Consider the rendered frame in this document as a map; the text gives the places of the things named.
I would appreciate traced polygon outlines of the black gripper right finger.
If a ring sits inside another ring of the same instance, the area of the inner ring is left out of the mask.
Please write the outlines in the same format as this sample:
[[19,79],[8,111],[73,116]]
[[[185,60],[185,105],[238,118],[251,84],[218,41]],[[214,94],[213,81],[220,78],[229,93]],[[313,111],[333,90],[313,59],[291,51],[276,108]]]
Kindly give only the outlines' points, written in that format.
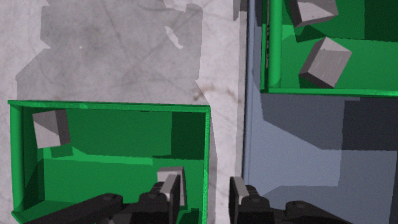
[[285,210],[271,208],[242,177],[230,177],[228,208],[231,224],[353,224],[300,200],[287,202]]

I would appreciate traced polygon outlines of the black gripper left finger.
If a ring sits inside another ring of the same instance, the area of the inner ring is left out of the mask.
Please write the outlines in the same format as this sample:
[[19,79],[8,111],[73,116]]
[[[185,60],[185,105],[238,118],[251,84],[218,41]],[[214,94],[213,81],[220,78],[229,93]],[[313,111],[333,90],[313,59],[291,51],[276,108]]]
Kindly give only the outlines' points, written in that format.
[[136,203],[123,204],[121,195],[105,193],[23,224],[176,224],[180,187],[181,176],[169,174]]

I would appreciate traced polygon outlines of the green bin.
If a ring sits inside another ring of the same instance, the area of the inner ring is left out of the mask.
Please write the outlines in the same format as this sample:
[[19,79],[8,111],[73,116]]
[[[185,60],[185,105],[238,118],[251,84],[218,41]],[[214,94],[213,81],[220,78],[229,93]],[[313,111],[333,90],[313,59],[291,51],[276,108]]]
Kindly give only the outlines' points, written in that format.
[[[104,193],[136,203],[158,182],[160,167],[175,166],[184,166],[186,189],[176,224],[207,224],[210,105],[49,100],[7,104],[11,215],[19,224]],[[38,149],[32,114],[63,109],[71,143]]]
[[[338,16],[297,28],[289,1],[262,0],[261,93],[398,99],[398,0],[335,0]],[[326,36],[353,53],[335,88],[322,89],[298,74]]]

